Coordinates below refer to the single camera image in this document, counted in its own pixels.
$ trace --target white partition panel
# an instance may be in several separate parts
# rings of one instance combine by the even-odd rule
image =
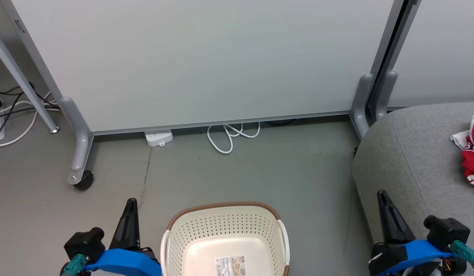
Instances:
[[[422,0],[393,70],[390,107],[474,101],[474,0]]]
[[[12,0],[91,131],[349,110],[392,0]]]

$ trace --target concrete floor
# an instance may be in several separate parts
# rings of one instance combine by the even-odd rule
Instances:
[[[66,181],[74,134],[60,112],[51,114],[59,133],[39,119],[22,140],[0,148],[0,275],[57,275],[67,261],[63,245],[77,231],[101,227],[109,245],[130,197],[138,199],[141,245],[157,256],[177,212],[250,200],[281,215],[291,275],[368,275],[370,238],[351,177],[358,140],[347,118],[263,124],[257,138],[234,138],[230,155],[213,149],[205,128],[175,130],[162,148],[148,147],[142,133],[97,137],[89,161],[95,182],[82,192]],[[31,116],[14,116],[6,139]],[[226,149],[219,128],[212,137]]]

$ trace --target coiled white cable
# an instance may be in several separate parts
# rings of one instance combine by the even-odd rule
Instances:
[[[48,94],[46,94],[46,96],[44,96],[44,98],[45,98],[45,99],[48,98],[48,96],[49,96],[50,94],[51,94],[51,91],[48,92]],[[20,102],[17,102],[15,106],[17,106],[18,104],[28,104],[28,105],[32,105],[32,102],[29,102],[29,101],[20,101]],[[7,110],[9,110],[9,109],[11,109],[11,108],[12,108],[12,106],[7,107],[7,108],[4,108],[3,110],[0,110],[0,113],[3,113],[3,112],[5,112],[5,111],[7,111]],[[61,110],[51,109],[51,108],[46,108],[46,110],[50,110],[50,111],[61,111]],[[37,117],[38,117],[38,112],[36,111],[36,112],[34,113],[34,117],[32,117],[32,122],[31,122],[31,124],[27,127],[27,129],[26,129],[21,135],[19,135],[17,138],[15,138],[14,140],[9,141],[9,142],[7,142],[7,143],[0,144],[0,147],[5,147],[5,146],[8,146],[8,145],[11,145],[11,144],[13,144],[13,143],[19,141],[22,137],[24,137],[24,135],[26,135],[26,134],[30,131],[30,129],[31,129],[32,126],[34,125],[34,122],[36,122],[36,118],[37,118]]]
[[[232,150],[234,149],[234,143],[232,142],[232,137],[237,137],[237,136],[244,136],[246,138],[255,138],[258,134],[259,134],[259,131],[261,131],[261,122],[258,122],[258,131],[256,132],[256,134],[254,135],[247,135],[245,134],[244,132],[244,124],[240,124],[240,130],[237,130],[235,128],[233,128],[232,126],[230,125],[223,125],[223,129],[225,130],[225,133],[227,134],[227,137],[229,138],[229,141],[230,141],[230,149],[228,151],[224,151],[224,150],[221,150],[220,148],[218,148],[215,143],[213,142],[213,140],[211,139],[211,137],[209,136],[209,130],[211,129],[212,126],[209,126],[208,127],[208,130],[207,130],[207,136],[208,136],[208,140],[209,142],[213,145],[213,147],[218,150],[220,153],[223,153],[223,154],[229,154],[230,152],[232,152]],[[229,130],[227,128],[230,128],[232,129],[233,131],[236,132],[236,134],[230,134]]]

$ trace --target laundry basket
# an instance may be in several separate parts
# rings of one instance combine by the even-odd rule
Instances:
[[[260,202],[198,206],[172,218],[160,245],[164,276],[287,276],[280,215]]]

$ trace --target gray fabric sofa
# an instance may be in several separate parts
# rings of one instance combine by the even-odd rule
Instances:
[[[474,249],[474,186],[449,139],[469,129],[472,115],[474,103],[424,105],[391,112],[368,130],[353,177],[375,243],[383,241],[376,192],[386,190],[417,238],[426,239],[428,215],[452,217],[470,228],[467,244]]]

